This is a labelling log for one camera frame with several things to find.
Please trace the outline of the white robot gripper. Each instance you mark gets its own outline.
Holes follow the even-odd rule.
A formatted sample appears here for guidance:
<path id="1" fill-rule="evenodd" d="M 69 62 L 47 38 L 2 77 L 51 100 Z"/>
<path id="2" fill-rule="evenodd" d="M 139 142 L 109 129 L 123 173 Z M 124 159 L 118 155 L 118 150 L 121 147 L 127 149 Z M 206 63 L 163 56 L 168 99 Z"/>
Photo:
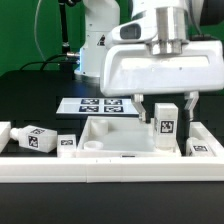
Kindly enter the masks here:
<path id="1" fill-rule="evenodd" d="M 199 92 L 224 88 L 222 54 L 220 41 L 193 41 L 183 46 L 180 55 L 159 56 L 152 55 L 145 44 L 117 45 L 106 54 L 100 89 L 106 96 L 132 95 L 141 122 L 147 121 L 143 95 L 185 93 L 189 128 Z"/>

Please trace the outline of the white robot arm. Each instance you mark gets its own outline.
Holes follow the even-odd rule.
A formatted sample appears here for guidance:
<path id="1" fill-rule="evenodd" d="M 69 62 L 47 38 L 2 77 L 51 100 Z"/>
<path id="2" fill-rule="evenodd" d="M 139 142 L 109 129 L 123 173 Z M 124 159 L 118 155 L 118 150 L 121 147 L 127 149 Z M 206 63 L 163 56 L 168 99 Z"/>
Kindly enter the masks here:
<path id="1" fill-rule="evenodd" d="M 131 20 L 120 24 L 116 0 L 83 0 L 85 43 L 76 77 L 106 96 L 130 96 L 142 121 L 148 94 L 183 93 L 191 112 L 202 91 L 224 88 L 219 40 L 188 37 L 204 0 L 130 0 Z"/>

